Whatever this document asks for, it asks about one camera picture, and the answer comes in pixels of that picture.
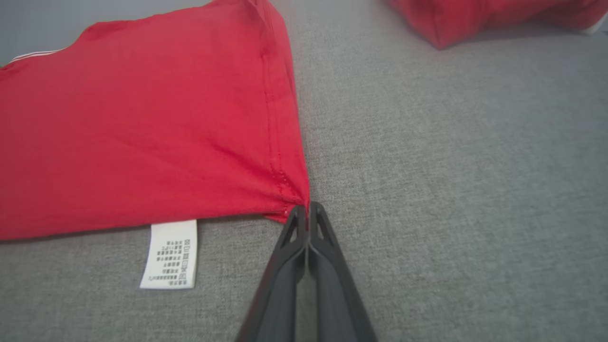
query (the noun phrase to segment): red t-shirt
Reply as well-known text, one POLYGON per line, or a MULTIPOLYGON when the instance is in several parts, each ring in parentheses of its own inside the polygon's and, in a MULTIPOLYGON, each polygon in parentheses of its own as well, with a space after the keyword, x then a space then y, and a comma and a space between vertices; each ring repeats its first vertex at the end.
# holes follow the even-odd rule
POLYGON ((308 204, 285 24, 267 0, 97 23, 0 70, 0 239, 308 204))

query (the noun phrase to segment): gray couch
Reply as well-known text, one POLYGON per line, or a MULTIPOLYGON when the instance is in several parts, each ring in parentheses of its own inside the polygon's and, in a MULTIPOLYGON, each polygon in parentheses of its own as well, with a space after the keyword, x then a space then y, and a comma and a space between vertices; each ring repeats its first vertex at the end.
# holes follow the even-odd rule
MULTIPOLYGON (((311 197, 379 341, 607 341, 608 35, 525 24, 438 51, 382 0, 274 3, 311 197)), ((194 5, 4 0, 0 64, 194 5)), ((185 291, 138 289, 147 228, 0 243, 0 340, 231 341, 280 230, 200 220, 185 291)), ((310 278, 298 305, 314 341, 310 278)))

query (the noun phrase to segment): white tag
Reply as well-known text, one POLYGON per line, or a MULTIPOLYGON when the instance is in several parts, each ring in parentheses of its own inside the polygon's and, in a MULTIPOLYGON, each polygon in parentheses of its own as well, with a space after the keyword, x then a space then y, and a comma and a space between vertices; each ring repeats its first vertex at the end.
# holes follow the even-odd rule
POLYGON ((193 288, 196 275, 196 220, 152 225, 148 263, 139 288, 193 288))

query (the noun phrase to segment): gray upholstery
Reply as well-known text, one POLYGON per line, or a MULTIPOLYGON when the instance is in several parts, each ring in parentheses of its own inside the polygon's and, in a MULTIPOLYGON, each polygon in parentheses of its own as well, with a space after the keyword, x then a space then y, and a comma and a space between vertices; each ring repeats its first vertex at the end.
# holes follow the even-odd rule
MULTIPOLYGON (((438 51, 380 0, 275 4, 311 197, 379 340, 608 340, 608 36, 526 24, 438 51)), ((2 1, 0 63, 191 5, 2 1)), ((138 289, 146 228, 0 243, 0 339, 231 341, 280 229, 200 220, 184 291, 138 289)), ((298 303, 314 341, 310 278, 298 303)))

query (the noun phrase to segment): folded red shirt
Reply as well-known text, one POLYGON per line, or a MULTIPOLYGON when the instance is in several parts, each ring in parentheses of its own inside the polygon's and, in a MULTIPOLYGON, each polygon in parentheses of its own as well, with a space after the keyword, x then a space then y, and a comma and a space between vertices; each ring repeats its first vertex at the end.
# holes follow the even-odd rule
POLYGON ((487 29, 538 19, 586 30, 608 11, 608 0, 389 0, 410 25, 443 48, 487 29))
POLYGON ((97 23, 0 70, 0 239, 308 204, 291 52, 267 0, 97 23))

